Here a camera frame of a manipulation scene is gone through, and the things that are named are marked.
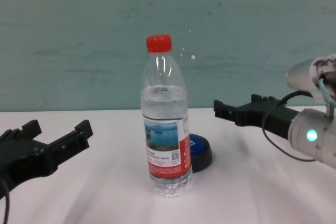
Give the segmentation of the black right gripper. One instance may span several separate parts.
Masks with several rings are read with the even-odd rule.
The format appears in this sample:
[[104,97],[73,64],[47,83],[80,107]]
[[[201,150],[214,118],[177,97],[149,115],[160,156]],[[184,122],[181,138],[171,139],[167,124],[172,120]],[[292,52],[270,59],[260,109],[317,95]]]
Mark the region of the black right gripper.
[[[262,128],[265,114],[279,103],[273,96],[251,95],[251,103],[243,106],[231,106],[214,100],[213,110],[216,118],[234,122],[237,126],[255,126]],[[273,109],[265,123],[265,130],[282,138],[288,138],[288,130],[292,119],[299,112],[285,106]]]

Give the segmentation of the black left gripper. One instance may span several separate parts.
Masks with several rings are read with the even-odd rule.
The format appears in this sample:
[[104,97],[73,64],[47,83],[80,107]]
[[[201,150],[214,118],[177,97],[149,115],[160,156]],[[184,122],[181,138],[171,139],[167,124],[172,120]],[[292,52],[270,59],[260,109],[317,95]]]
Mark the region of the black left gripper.
[[89,148],[88,139],[93,136],[89,120],[83,120],[73,131],[49,145],[33,140],[41,133],[38,120],[31,120],[22,126],[22,133],[7,130],[1,135],[1,180],[8,191],[30,179],[49,176],[50,154],[56,170],[60,164]]

